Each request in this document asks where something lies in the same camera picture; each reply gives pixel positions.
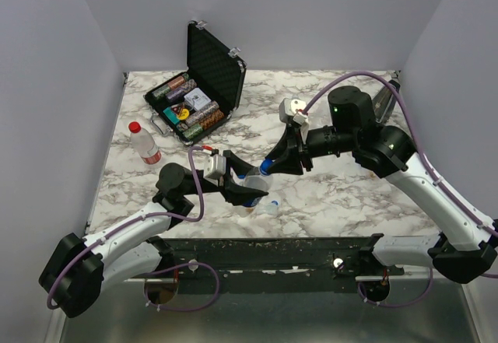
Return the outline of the blue label pepsi bottle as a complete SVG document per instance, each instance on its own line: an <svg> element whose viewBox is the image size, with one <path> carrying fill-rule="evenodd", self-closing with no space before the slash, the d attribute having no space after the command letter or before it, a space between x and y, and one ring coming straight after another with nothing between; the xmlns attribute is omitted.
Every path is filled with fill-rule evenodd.
<svg viewBox="0 0 498 343"><path fill-rule="evenodd" d="M237 183L243 187L249 187L252 189L264 191L266 193L269 192L272 186L272 176L270 176L267 172L264 171L262 165L254 167L245 175L238 174ZM256 206L260 203L262 197L259 198L251 198L249 201L243 203L241 206L235 207L235 212L240 217L249 216Z"/></svg>

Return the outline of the blue bottle cap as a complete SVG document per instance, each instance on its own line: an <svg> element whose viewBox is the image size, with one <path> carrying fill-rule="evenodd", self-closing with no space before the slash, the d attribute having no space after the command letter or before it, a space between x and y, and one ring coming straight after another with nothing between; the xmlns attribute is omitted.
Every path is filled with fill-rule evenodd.
<svg viewBox="0 0 498 343"><path fill-rule="evenodd" d="M264 176L268 176L270 173L268 171L268 169L272 166L273 164L273 161L270 160L270 159L265 159L261 165L259 166L259 172L260 174L264 175Z"/></svg>

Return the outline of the red label plastic bottle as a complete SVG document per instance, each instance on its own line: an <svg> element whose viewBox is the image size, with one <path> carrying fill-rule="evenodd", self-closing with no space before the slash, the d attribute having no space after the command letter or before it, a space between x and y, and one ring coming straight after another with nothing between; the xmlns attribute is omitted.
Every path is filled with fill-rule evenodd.
<svg viewBox="0 0 498 343"><path fill-rule="evenodd" d="M160 150L146 129L142 127L141 131L135 134L130 132L130 140L133 149L139 154L145 164L154 165L160 161Z"/></svg>

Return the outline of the red bottle cap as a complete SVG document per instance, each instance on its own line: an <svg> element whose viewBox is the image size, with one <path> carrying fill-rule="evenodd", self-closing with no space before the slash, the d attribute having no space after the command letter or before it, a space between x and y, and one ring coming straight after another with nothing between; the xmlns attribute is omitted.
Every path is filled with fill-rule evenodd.
<svg viewBox="0 0 498 343"><path fill-rule="evenodd" d="M131 133L135 134L141 131L142 127L139 122L133 121L128 125L128 129Z"/></svg>

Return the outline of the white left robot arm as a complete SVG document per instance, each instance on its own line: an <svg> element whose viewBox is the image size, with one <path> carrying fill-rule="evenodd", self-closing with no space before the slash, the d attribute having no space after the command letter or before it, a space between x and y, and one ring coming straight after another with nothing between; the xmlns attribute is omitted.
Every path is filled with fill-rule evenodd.
<svg viewBox="0 0 498 343"><path fill-rule="evenodd" d="M207 193L219 193L234 206L251 206L268 195L268 164L252 166L230 151L208 146L188 150L189 167L168 163L159 172L157 192L134 215L100 232L62 237L39 277L47 308L77 317L108 286L136 275L163 277L172 257L151 239L181 222L199 222Z"/></svg>

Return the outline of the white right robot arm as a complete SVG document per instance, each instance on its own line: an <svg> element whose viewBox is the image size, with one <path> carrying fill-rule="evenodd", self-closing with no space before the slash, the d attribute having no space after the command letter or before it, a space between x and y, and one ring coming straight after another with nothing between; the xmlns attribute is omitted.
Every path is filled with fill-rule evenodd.
<svg viewBox="0 0 498 343"><path fill-rule="evenodd" d="M304 135L307 119L301 107L283 100L279 112L285 131L262 169L301 175L312 169L314 158L349 152L362 168L404 192L440 230L432 236L372 236L358 255L363 272L413 265L434 268L460 284L484 275L497 258L497 222L444 184L406 132L377 123L367 93L341 86L328 94L328 105L332 124Z"/></svg>

